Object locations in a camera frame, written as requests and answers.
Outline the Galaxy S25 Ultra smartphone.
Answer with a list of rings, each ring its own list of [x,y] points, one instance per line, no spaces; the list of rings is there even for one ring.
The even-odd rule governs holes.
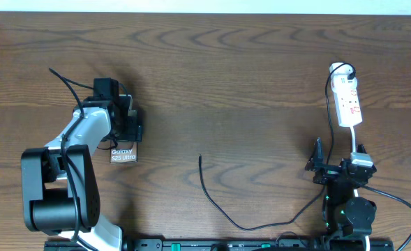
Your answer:
[[[138,111],[132,108],[133,99],[131,95],[120,95],[120,109],[125,118],[124,129],[116,137],[117,147],[110,151],[110,162],[122,164],[137,162],[138,142],[141,139]]]

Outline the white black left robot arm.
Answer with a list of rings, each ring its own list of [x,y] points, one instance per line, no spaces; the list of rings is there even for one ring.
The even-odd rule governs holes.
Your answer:
[[[63,131],[21,156],[24,223],[29,231],[68,238],[85,250],[132,250],[121,227],[100,211],[92,155],[108,139],[121,141],[137,113],[130,95],[91,96]]]

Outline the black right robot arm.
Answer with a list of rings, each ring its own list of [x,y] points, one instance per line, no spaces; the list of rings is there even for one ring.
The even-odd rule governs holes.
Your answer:
[[[327,232],[315,246],[323,250],[370,250],[372,224],[377,206],[359,196],[377,169],[362,144],[339,165],[324,162],[322,142],[315,140],[313,153],[305,170],[315,173],[313,182],[325,187],[322,217]]]

